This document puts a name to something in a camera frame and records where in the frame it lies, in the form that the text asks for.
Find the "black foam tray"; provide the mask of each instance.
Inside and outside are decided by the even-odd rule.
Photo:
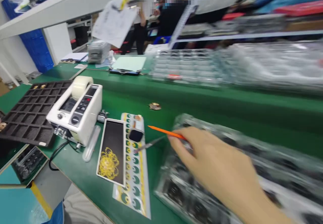
[[[49,147],[54,140],[54,129],[46,120],[46,115],[72,82],[33,84],[2,119],[2,122],[7,123],[7,126],[0,132],[0,139],[6,142],[22,142]]]

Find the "pencil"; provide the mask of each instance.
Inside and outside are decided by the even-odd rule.
[[[183,140],[186,140],[185,137],[183,137],[182,135],[179,135],[179,134],[176,134],[176,133],[173,133],[171,131],[166,131],[166,130],[163,130],[161,128],[158,128],[158,127],[155,127],[155,126],[148,126],[149,128],[153,129],[153,130],[156,130],[156,131],[160,131],[162,133],[165,133],[165,134],[168,134],[168,135],[171,135],[171,136],[174,136],[174,137],[177,137],[177,138],[180,138],[180,139],[183,139]]]

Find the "tape roll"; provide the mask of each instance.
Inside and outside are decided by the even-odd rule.
[[[77,76],[72,83],[72,97],[78,100],[89,84],[93,83],[92,77]]]

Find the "cable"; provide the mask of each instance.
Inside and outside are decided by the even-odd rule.
[[[52,153],[52,155],[50,156],[50,158],[49,158],[49,162],[48,162],[48,166],[49,166],[49,168],[50,168],[50,170],[52,170],[52,171],[59,171],[59,169],[58,168],[52,168],[52,166],[51,166],[51,162],[52,162],[52,160],[54,159],[54,157],[56,156],[56,154],[64,147],[64,146],[66,146],[67,144],[69,144],[70,143],[70,141],[69,140],[67,140],[66,142],[64,142],[63,144],[61,144],[59,147],[57,147],[54,151],[53,151],[53,153]]]
[[[71,146],[71,148],[72,148],[74,151],[76,151],[76,152],[78,153],[77,148],[74,148],[74,147],[72,146],[71,142],[69,142],[68,144]]]

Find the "light green paper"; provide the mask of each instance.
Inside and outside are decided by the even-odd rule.
[[[146,57],[119,57],[111,66],[115,70],[138,71],[142,70]]]

